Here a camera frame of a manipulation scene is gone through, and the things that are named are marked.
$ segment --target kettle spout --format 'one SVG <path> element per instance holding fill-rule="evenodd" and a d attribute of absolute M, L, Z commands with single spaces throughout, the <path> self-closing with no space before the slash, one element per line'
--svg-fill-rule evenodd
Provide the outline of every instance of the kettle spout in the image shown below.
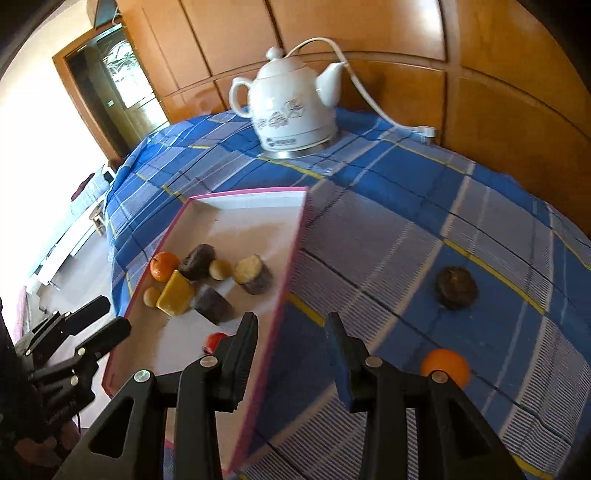
<path fill-rule="evenodd" d="M 331 63 L 316 78 L 316 92 L 326 108 L 334 108 L 340 98 L 340 72 L 345 62 Z"/>

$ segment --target white tray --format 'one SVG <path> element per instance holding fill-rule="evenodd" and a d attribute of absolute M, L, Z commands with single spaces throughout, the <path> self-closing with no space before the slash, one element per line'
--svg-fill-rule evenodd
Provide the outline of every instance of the white tray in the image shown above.
<path fill-rule="evenodd" d="M 146 288 L 164 285 L 146 269 L 129 302 L 125 317 L 131 335 L 110 355 L 103 388 L 111 397 L 140 369 L 156 375 L 184 369 L 204 355 L 203 342 L 214 332 L 233 335 L 244 312 L 259 320 L 259 336 L 244 399 L 232 413 L 217 413 L 217 436 L 222 469 L 241 465 L 247 454 L 256 414 L 264 392 L 267 366 L 279 331 L 281 305 L 289 291 L 291 266 L 300 240 L 306 188 L 269 188 L 213 193 L 189 198 L 168 227 L 156 252 L 170 251 L 183 259 L 199 244 L 210 244 L 216 256 L 235 265 L 258 254 L 274 276 L 263 295 L 247 294 L 231 278 L 208 280 L 232 304 L 235 317 L 219 326 L 195 310 L 168 317 L 144 305 Z M 174 441 L 174 409 L 168 411 L 166 439 Z"/>

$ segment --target pink cloth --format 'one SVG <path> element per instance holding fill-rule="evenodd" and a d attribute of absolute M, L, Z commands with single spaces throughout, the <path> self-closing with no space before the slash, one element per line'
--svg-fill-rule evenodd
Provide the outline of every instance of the pink cloth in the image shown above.
<path fill-rule="evenodd" d="M 14 343 L 18 342 L 21 337 L 22 337 L 22 326 L 25 323 L 25 317 L 27 315 L 27 309 L 28 309 L 28 305 L 27 305 L 27 288 L 23 287 L 21 289 L 21 292 L 18 295 L 18 301 L 17 301 L 17 316 L 16 316 L 16 322 L 15 324 L 12 326 L 12 329 L 9 328 L 9 332 L 10 332 L 10 336 L 12 337 L 12 341 Z"/>

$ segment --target window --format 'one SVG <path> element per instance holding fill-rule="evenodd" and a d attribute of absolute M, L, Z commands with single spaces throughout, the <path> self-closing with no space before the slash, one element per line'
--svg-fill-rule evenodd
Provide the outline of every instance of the window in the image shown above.
<path fill-rule="evenodd" d="M 109 74 L 126 108 L 152 95 L 152 87 L 146 78 L 129 41 L 116 44 L 103 59 Z"/>

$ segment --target white wall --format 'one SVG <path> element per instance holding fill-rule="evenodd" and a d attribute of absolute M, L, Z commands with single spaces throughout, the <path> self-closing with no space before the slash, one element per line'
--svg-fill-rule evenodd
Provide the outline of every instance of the white wall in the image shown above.
<path fill-rule="evenodd" d="M 0 80 L 0 297 L 9 331 L 45 237 L 106 161 L 51 59 L 90 29 L 79 1 L 37 29 Z"/>

